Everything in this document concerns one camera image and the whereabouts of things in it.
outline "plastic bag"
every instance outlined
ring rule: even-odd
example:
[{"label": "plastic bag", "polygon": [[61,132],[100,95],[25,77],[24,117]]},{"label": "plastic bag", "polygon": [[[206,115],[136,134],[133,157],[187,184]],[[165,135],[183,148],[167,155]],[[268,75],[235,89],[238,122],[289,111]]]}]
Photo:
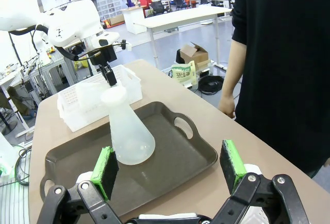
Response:
[{"label": "plastic bag", "polygon": [[172,78],[177,80],[182,85],[197,84],[195,62],[191,61],[188,64],[174,64],[171,69]]}]

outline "office chair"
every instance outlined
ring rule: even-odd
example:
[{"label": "office chair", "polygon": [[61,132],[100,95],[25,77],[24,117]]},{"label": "office chair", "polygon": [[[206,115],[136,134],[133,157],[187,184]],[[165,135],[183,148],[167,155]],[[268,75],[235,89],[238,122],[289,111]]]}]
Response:
[{"label": "office chair", "polygon": [[188,5],[183,0],[173,0],[174,4],[176,5],[176,10],[183,9],[183,8],[190,8],[191,5]]},{"label": "office chair", "polygon": [[208,1],[208,0],[201,0],[201,4],[209,4],[209,3],[212,3],[212,2]]},{"label": "office chair", "polygon": [[153,13],[148,15],[147,18],[171,12],[171,9],[165,9],[161,1],[152,2],[149,6],[153,9]]}]

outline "black cable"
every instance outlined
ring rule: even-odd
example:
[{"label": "black cable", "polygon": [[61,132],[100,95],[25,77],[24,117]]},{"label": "black cable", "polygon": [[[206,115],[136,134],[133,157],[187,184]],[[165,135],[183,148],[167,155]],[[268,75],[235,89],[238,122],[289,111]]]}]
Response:
[{"label": "black cable", "polygon": [[198,90],[205,95],[214,95],[222,90],[221,76],[205,76],[199,80]]},{"label": "black cable", "polygon": [[45,87],[46,92],[49,93],[49,90],[48,90],[48,88],[47,88],[47,86],[46,86],[46,83],[45,83],[44,80],[42,79],[42,78],[43,78],[43,75],[42,75],[42,73],[40,72],[40,57],[39,57],[38,59],[39,59],[39,62],[37,62],[37,65],[38,65],[38,72],[39,72],[39,75],[40,75],[40,79],[41,79],[41,81],[42,81],[42,85]]},{"label": "black cable", "polygon": [[[26,182],[26,181],[24,181],[24,180],[27,179],[27,178],[30,176],[30,174],[26,173],[26,172],[22,169],[22,167],[21,167],[21,160],[22,160],[22,159],[26,159],[26,157],[27,157],[27,153],[31,152],[31,148],[32,148],[32,146],[30,146],[30,147],[28,147],[28,148],[21,149],[20,152],[19,152],[19,158],[17,159],[16,164],[15,164],[15,173],[14,173],[15,180],[16,180],[17,183],[19,183],[19,184],[22,185],[22,186],[29,186],[29,182]],[[23,179],[20,179],[20,178],[18,177],[19,167],[20,167],[21,171],[22,171],[25,175],[27,175],[27,177],[24,177]]]},{"label": "black cable", "polygon": [[11,182],[11,183],[8,183],[8,184],[2,184],[2,185],[0,185],[0,187],[6,186],[6,185],[10,185],[10,184],[19,183],[19,182],[20,182],[20,181],[14,181],[14,182]]},{"label": "black cable", "polygon": [[10,32],[8,32],[8,34],[9,34],[9,38],[10,38],[10,41],[11,41],[11,45],[12,45],[12,47],[14,48],[14,51],[15,51],[16,57],[17,57],[17,59],[18,59],[20,65],[23,66],[23,65],[22,65],[22,61],[21,61],[21,59],[20,59],[20,56],[19,56],[19,54],[18,54],[18,52],[17,52],[17,50],[16,50],[16,46],[15,46],[15,44],[14,44],[14,41],[12,40],[12,37],[11,37]]},{"label": "black cable", "polygon": [[[32,32],[33,30],[38,30],[38,31],[42,31],[45,34],[48,34],[48,28],[43,26],[43,25],[34,25],[31,27],[28,27],[24,30],[20,30],[20,31],[10,31],[10,33],[12,35],[24,35],[28,32]],[[54,46],[63,56],[65,56],[66,58],[70,59],[71,61],[77,61],[79,59],[79,56],[74,55],[66,50],[64,50],[63,47],[57,47]]]},{"label": "black cable", "polygon": [[34,36],[35,36],[35,32],[36,32],[36,31],[33,32],[33,35],[32,35],[31,32],[30,32],[30,35],[31,35],[31,40],[32,40],[33,48],[36,50],[36,53],[38,53],[38,50],[37,50],[36,44],[35,44],[35,42],[34,42],[34,40],[33,40],[33,38],[34,38]]}]

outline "white crate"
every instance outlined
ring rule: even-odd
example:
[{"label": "white crate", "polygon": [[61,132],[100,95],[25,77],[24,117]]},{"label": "white crate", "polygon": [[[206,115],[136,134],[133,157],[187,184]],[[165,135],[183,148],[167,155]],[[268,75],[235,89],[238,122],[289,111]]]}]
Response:
[{"label": "white crate", "polygon": [[[119,85],[126,87],[129,104],[142,99],[140,79],[134,72],[118,65],[112,68]],[[109,88],[102,74],[90,77],[58,93],[60,117],[72,132],[109,115],[100,96]]]},{"label": "white crate", "polygon": [[266,214],[260,207],[249,207],[241,224],[269,224]]}]

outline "white plastic bottle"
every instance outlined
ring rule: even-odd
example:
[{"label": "white plastic bottle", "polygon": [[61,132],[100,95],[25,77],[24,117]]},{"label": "white plastic bottle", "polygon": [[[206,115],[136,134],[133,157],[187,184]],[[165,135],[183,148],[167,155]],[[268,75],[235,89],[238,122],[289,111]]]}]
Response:
[{"label": "white plastic bottle", "polygon": [[112,87],[101,96],[109,109],[112,146],[117,160],[136,165],[147,160],[155,150],[155,139],[127,101],[126,88]]}]

